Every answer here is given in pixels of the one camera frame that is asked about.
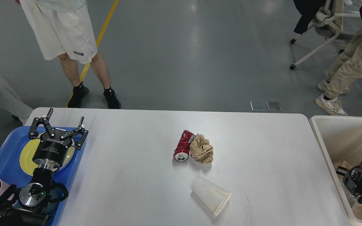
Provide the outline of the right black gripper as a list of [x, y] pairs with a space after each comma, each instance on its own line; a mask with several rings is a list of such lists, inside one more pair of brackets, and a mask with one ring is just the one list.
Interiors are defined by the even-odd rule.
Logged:
[[362, 168], [347, 169], [343, 166], [338, 166], [337, 175], [347, 176], [343, 178], [343, 184], [353, 196], [359, 196], [362, 199]]

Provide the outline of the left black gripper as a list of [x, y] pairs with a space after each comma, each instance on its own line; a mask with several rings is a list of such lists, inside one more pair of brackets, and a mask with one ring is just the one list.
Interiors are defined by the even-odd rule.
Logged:
[[[54, 130], [49, 123], [53, 113], [53, 108], [49, 109], [46, 117], [33, 119], [30, 126], [28, 137], [30, 140], [37, 139], [39, 132], [37, 128], [43, 125], [46, 132], [40, 135], [40, 143], [32, 161], [38, 166], [47, 166], [51, 171], [58, 171], [61, 167], [66, 166], [74, 154], [74, 148], [80, 150], [89, 134], [83, 126], [84, 117], [81, 117], [78, 127], [67, 132], [65, 130]], [[81, 134], [81, 138], [73, 143], [73, 138]]]

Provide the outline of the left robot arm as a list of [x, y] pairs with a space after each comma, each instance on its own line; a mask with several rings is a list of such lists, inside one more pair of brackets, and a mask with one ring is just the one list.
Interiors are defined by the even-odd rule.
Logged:
[[89, 132], [52, 127], [48, 114], [13, 130], [0, 149], [0, 226], [56, 226]]

